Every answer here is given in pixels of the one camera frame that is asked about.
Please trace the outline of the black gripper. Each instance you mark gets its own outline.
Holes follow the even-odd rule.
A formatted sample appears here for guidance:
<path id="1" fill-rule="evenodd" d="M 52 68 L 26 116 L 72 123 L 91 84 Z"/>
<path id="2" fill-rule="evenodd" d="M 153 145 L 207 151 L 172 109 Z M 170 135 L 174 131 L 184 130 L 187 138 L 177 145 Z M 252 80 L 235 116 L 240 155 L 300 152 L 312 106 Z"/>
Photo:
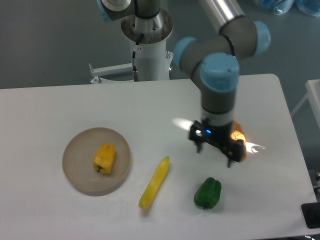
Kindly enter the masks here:
<path id="1" fill-rule="evenodd" d="M 202 145 L 207 143 L 219 149 L 227 157 L 227 167 L 230 168 L 232 162 L 241 162 L 244 155 L 244 143 L 242 140 L 231 139 L 232 122 L 222 126 L 214 126 L 206 118 L 194 121 L 190 126 L 188 138 L 196 145 L 198 154 L 202 151 Z"/>

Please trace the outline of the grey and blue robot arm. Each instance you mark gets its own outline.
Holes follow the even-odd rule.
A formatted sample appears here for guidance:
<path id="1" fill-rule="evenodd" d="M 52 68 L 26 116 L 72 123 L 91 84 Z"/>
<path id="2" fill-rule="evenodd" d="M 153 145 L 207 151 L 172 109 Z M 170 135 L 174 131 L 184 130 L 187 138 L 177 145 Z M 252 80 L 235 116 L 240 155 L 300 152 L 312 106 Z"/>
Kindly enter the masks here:
<path id="1" fill-rule="evenodd" d="M 166 41 L 173 31 L 173 20 L 160 1 L 97 1 L 105 22 L 121 21 L 131 62 L 93 69 L 91 74 L 98 80 L 130 71 L 135 82 L 165 80 L 171 62 L 175 62 L 201 93 L 201 120 L 191 125 L 189 139 L 198 151 L 208 143 L 229 163 L 240 162 L 245 157 L 245 142 L 231 137 L 239 61 L 264 52 L 271 42 L 270 32 L 264 23 L 249 20 L 235 0 L 202 0 L 200 4 L 218 35 L 207 41 L 184 37 L 170 52 Z"/>

